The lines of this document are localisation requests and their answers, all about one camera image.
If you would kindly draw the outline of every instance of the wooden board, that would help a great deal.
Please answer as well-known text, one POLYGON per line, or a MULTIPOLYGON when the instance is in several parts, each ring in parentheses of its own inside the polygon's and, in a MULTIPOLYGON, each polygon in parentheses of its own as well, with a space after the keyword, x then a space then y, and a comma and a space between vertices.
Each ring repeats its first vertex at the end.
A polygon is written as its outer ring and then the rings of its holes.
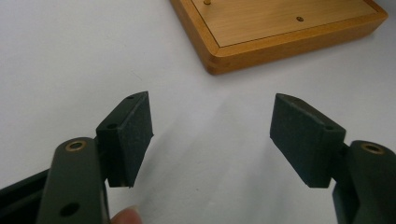
POLYGON ((221 74, 370 34, 371 0, 171 0, 206 70, 221 74))

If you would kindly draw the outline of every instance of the white table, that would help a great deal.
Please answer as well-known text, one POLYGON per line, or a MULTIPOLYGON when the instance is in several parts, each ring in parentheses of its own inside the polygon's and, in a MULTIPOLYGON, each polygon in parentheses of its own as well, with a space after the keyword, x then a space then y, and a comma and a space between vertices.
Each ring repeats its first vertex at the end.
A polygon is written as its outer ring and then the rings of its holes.
POLYGON ((300 97, 346 140, 396 149, 396 3, 372 35, 210 76, 166 0, 0 1, 0 188, 50 167, 54 149, 149 91, 155 136, 111 215, 145 223, 336 223, 269 138, 275 94, 300 97))

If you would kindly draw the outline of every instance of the wooden frame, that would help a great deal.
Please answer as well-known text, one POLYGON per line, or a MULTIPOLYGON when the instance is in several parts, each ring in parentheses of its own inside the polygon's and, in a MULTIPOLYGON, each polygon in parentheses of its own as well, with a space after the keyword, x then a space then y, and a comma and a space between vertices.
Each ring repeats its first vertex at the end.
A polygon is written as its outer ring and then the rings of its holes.
MULTIPOLYGON (((216 1, 227 0, 212 0, 212 5, 215 4, 216 1)), ((247 0, 233 0, 232 2, 235 1, 246 2, 247 0)), ((304 1, 304 4, 306 4, 307 0, 282 1, 304 1)), ((322 0, 310 0, 309 4, 312 4, 312 1, 315 2, 322 0)), ((233 70, 260 63, 268 63, 311 50, 322 49, 354 40, 373 32, 388 17, 387 12, 372 0, 334 1, 361 1, 364 5, 366 5, 366 7, 370 7, 372 11, 367 11, 364 9, 365 12, 360 12, 360 14, 351 14, 345 18, 342 18, 343 15, 339 13, 339 15, 334 15, 334 17, 338 18, 336 21, 323 20, 321 24, 311 24, 310 26, 305 26, 301 29, 296 29, 294 26, 288 26, 288 29, 290 30, 271 31, 278 33, 271 33, 271 35, 259 38, 257 36, 253 36, 251 37, 252 39, 249 39, 249 36, 244 36, 243 38, 245 39, 241 39, 240 36, 236 38, 227 38, 224 37, 226 35, 218 35, 223 34, 222 32, 228 31, 215 29, 218 27, 219 29, 223 29, 224 26, 230 26, 230 24, 226 24, 224 20, 217 20, 217 24, 213 25, 214 22, 212 22, 212 18, 215 17, 210 16, 209 14, 206 15, 206 9, 198 6, 198 4, 201 4, 201 0, 171 0, 172 5, 199 57, 201 58, 205 69, 212 75, 231 72, 233 70)), ((280 9, 279 14, 285 14, 284 11, 284 9, 280 9)), ((318 20, 320 20, 320 15, 316 15, 316 17, 318 20)), ((246 20, 247 26, 251 24, 249 19, 247 19, 247 13, 241 18, 246 20)), ((299 22, 299 20, 303 20, 303 18, 298 17, 294 17, 294 19, 297 21, 293 22, 299 22)), ((274 27, 278 27, 279 25, 276 23, 276 21, 269 22, 272 22, 270 25, 273 25, 274 27)))

